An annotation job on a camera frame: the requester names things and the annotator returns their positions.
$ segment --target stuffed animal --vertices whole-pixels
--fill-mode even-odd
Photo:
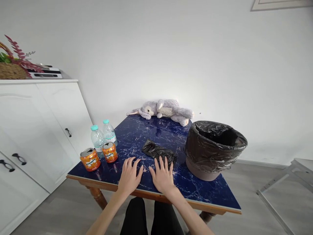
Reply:
[[[140,114],[147,120],[151,119],[151,116],[157,116],[158,118],[170,117],[182,126],[188,125],[189,119],[195,116],[192,110],[180,108],[177,100],[148,101],[141,108],[134,109],[126,115],[133,114]]]

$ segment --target blue marble table top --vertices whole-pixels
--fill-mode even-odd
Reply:
[[[173,178],[175,185],[187,200],[241,210],[222,174],[214,181],[207,182],[198,179],[188,170],[184,146],[190,126],[190,121],[187,126],[182,127],[170,118],[158,119],[153,116],[150,120],[146,120],[139,115],[128,116],[115,128],[118,159],[114,163],[108,164],[102,158],[100,167],[93,172],[88,172],[79,162],[68,174],[118,184],[124,160],[135,156],[141,159],[138,168],[141,165],[144,166],[142,179],[137,189],[159,193],[153,185],[148,169],[149,166],[155,169],[154,159],[142,152],[144,143],[150,139],[178,155],[173,168]]]

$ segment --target wooden table leg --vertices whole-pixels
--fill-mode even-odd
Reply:
[[[106,199],[104,198],[101,190],[98,188],[93,188],[89,186],[86,186],[86,188],[90,190],[91,195],[94,197],[94,199],[96,200],[98,205],[101,207],[101,209],[104,210],[104,208],[107,206],[108,203]]]
[[[200,214],[200,218],[207,224],[210,220],[216,216],[213,213],[202,211]]]

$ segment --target orange soda can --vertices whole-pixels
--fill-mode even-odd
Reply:
[[[88,148],[84,150],[83,152],[81,152],[80,159],[87,171],[97,170],[98,167],[100,166],[100,160],[98,158],[98,154],[92,148]]]
[[[102,152],[107,163],[115,162],[117,159],[116,147],[113,142],[106,142],[102,146]]]

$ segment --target trash can liner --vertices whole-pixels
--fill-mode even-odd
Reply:
[[[153,141],[149,139],[147,139],[146,143],[143,145],[142,151],[148,156],[156,158],[158,162],[159,162],[159,156],[162,157],[163,162],[165,162],[164,158],[167,157],[169,169],[171,166],[171,162],[175,164],[177,160],[177,155],[172,150],[156,145]]]
[[[230,169],[247,147],[247,139],[231,126],[196,121],[188,132],[185,154],[190,164],[204,173]]]

